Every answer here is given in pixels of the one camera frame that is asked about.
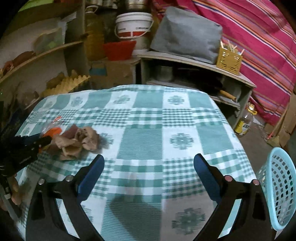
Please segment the person's left hand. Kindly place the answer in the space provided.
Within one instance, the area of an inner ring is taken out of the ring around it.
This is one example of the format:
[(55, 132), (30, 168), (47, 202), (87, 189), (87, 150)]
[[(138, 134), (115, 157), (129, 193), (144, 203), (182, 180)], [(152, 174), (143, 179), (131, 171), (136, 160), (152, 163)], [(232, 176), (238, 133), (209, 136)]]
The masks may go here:
[(19, 192), (19, 183), (17, 181), (17, 173), (15, 173), (13, 176), (8, 178), (8, 183), (10, 185), (10, 188), (12, 190), (12, 196), (11, 199), (13, 201), (13, 203), (17, 206), (20, 206), (20, 204), (22, 203), (22, 195)]

